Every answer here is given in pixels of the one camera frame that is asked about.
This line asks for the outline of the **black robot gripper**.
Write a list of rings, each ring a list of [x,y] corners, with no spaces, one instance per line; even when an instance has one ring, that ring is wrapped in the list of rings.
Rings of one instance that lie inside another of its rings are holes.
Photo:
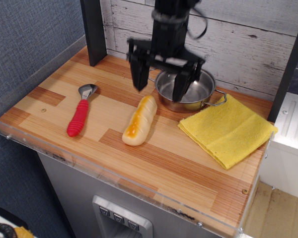
[[[205,60],[185,48],[189,12],[189,8],[155,8],[152,39],[128,39],[132,81],[138,91],[147,86],[151,66],[176,73],[173,102],[180,102],[199,76]]]

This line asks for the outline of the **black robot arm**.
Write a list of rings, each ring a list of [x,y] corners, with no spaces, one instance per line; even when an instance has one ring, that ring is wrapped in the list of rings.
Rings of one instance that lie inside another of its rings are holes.
[[[128,40],[132,81],[138,91],[147,86],[150,67],[175,73],[174,102],[180,102],[190,84],[200,78],[205,60],[185,48],[189,13],[197,3],[196,0],[155,1],[151,40]]]

